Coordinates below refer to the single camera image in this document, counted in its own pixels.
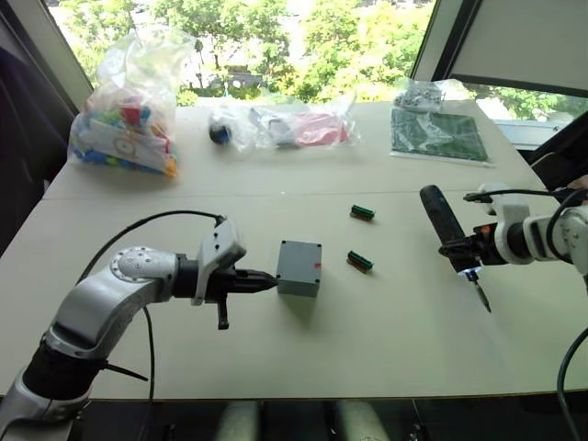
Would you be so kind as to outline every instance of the red object in bag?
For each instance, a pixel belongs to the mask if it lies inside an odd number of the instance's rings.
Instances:
[[[329,145],[348,139],[341,118],[328,113],[300,113],[291,125],[296,143],[302,146]]]
[[[120,106],[120,117],[127,124],[138,126],[141,123],[141,109],[137,106]]]

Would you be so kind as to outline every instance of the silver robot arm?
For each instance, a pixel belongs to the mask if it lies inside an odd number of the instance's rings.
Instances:
[[[16,421],[54,423],[74,418],[86,405],[97,373],[134,315],[172,297],[217,303],[219,329],[227,329],[228,292],[256,292],[276,285],[267,273],[236,270],[243,247],[226,220],[200,247],[198,260],[183,254],[132,247],[67,295],[30,364],[0,403],[0,439]]]

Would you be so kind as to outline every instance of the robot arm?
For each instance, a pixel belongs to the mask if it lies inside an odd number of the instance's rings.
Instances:
[[[267,273],[235,269],[245,255],[235,225],[226,220],[207,237],[198,260],[132,247],[67,295],[28,367],[0,403],[0,438],[14,421],[58,422],[85,406],[90,385],[135,313],[172,297],[217,303],[219,329],[227,329],[228,292],[256,292],[276,285]]]
[[[504,184],[484,184],[480,194],[508,190]],[[439,253],[450,259],[473,257],[485,265],[526,265],[559,258],[548,246],[548,224],[552,215],[531,216],[524,198],[517,194],[492,195],[483,201],[495,223],[474,228],[474,234],[443,243]],[[588,275],[588,207],[566,209],[553,228],[553,246],[567,255],[578,272]]]

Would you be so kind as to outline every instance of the black electric screwdriver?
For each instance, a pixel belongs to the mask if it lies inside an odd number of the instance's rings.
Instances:
[[[439,236],[441,244],[446,244],[450,241],[466,237],[466,234],[459,225],[458,218],[453,214],[453,210],[449,207],[449,204],[439,187],[423,187],[420,195],[426,214],[431,220],[431,223],[433,223],[433,228],[435,228],[435,232],[437,233],[437,236]],[[456,272],[459,274],[465,274],[468,280],[476,285],[476,290],[478,291],[481,302],[488,312],[492,312],[488,298],[486,297],[484,290],[478,284],[477,269],[480,267],[480,263],[473,257],[451,257],[449,261]]]

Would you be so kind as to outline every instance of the green terminal block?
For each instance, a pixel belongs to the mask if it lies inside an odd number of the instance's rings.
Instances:
[[[358,205],[354,205],[351,207],[351,216],[359,219],[363,219],[364,221],[371,221],[376,216],[376,211],[373,209],[364,209],[363,207],[359,207]]]
[[[353,251],[350,251],[347,254],[347,262],[364,273],[369,271],[374,266],[373,262],[370,262],[365,257]]]

